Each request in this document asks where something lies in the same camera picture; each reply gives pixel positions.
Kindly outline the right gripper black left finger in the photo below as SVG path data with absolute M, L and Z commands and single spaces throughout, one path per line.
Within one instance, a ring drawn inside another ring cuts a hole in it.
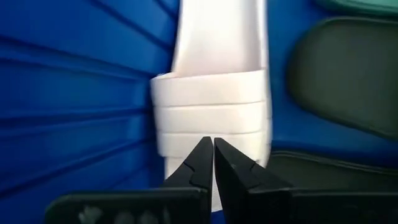
M 162 187 L 198 187 L 212 189 L 213 142 L 203 137 L 178 169 L 164 180 Z

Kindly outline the pink slide sandal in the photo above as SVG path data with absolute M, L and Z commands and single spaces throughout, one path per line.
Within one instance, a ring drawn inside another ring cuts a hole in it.
M 204 136 L 265 166 L 271 148 L 266 0 L 180 0 L 172 68 L 151 81 L 170 176 Z

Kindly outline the green slide sandal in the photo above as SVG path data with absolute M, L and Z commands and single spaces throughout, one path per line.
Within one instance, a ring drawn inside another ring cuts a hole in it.
M 314 0 L 336 12 L 398 17 L 398 0 Z

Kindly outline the blue plastic bin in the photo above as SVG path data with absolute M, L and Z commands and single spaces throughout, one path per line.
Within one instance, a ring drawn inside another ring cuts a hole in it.
M 0 224 L 226 224 L 215 138 L 212 189 L 162 187 L 151 81 L 171 71 L 179 12 L 180 0 L 0 0 Z M 397 140 L 321 118 L 287 89 L 296 41 L 334 17 L 398 21 L 266 0 L 269 156 L 398 169 Z M 396 190 L 289 193 L 290 224 L 398 224 Z

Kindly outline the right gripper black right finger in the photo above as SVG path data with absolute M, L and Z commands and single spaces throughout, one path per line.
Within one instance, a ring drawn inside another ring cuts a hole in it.
M 215 138 L 215 176 L 226 224 L 290 224 L 292 184 Z

